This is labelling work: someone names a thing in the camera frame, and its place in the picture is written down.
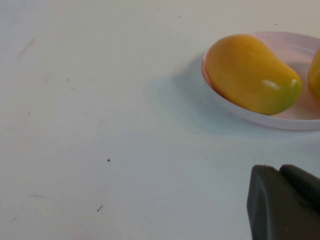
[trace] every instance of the dark speck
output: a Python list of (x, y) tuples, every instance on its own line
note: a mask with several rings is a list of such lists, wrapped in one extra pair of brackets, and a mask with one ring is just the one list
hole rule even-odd
[(101, 205), (101, 206), (98, 208), (97, 212), (99, 212), (99, 211), (102, 209), (102, 207), (103, 207), (103, 205)]

